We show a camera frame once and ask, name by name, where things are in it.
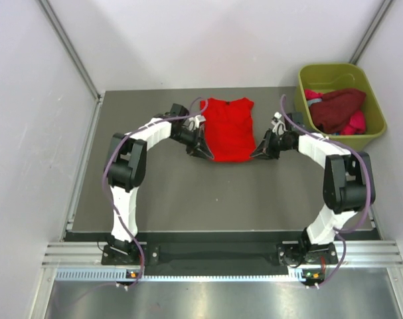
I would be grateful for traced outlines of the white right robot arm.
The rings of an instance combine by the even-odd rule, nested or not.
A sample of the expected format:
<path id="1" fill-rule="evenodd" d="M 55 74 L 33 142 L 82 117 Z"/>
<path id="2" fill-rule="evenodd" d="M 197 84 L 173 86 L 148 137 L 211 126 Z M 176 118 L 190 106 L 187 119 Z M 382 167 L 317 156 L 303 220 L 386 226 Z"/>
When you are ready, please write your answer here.
<path id="1" fill-rule="evenodd" d="M 295 254 L 283 254 L 284 260 L 295 257 L 298 265 L 314 263 L 329 252 L 337 235 L 353 232 L 345 223 L 357 213 L 366 217 L 376 197 L 370 156 L 308 132 L 295 123 L 300 116 L 299 112 L 275 113 L 272 127 L 250 155 L 257 160 L 276 160 L 282 152 L 296 150 L 323 168 L 324 204 L 314 222 L 304 228 Z"/>

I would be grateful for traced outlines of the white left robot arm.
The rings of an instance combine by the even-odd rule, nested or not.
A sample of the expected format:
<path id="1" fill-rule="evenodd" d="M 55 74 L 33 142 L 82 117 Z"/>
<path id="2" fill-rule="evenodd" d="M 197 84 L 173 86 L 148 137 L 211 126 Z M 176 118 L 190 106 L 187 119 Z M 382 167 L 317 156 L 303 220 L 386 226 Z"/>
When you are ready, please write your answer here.
<path id="1" fill-rule="evenodd" d="M 145 179 L 148 151 L 159 142 L 172 139 L 185 145 L 190 156 L 213 160 L 202 127 L 207 108 L 208 101 L 205 101 L 201 110 L 191 114 L 184 106 L 174 104 L 169 112 L 154 116 L 138 129 L 113 135 L 102 175 L 102 189 L 114 212 L 114 241 L 110 246 L 124 263 L 145 263 L 145 253 L 136 239 L 136 202 Z"/>

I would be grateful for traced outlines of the red t shirt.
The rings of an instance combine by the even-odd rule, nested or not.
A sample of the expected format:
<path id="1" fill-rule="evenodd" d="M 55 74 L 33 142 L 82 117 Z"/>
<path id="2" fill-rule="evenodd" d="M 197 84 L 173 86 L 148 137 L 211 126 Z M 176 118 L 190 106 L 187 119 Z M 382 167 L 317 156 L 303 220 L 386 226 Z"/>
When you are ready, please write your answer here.
<path id="1" fill-rule="evenodd" d="M 205 117 L 204 136 L 219 163 L 250 161 L 256 149 L 252 109 L 254 102 L 248 98 L 233 101 L 209 98 L 200 102 Z"/>

